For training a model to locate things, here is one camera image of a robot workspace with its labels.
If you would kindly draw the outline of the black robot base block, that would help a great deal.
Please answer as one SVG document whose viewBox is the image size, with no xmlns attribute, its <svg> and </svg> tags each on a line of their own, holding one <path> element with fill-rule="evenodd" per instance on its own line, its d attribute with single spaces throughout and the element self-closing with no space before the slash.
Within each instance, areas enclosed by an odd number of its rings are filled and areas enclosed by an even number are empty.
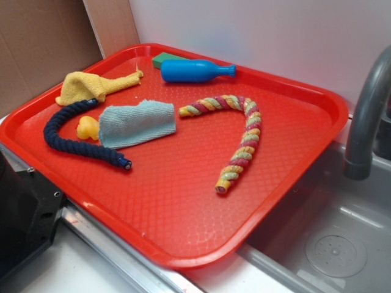
<svg viewBox="0 0 391 293">
<path fill-rule="evenodd" d="M 65 195 L 38 171 L 16 171 L 1 155 L 1 282 L 54 241 Z"/>
</svg>

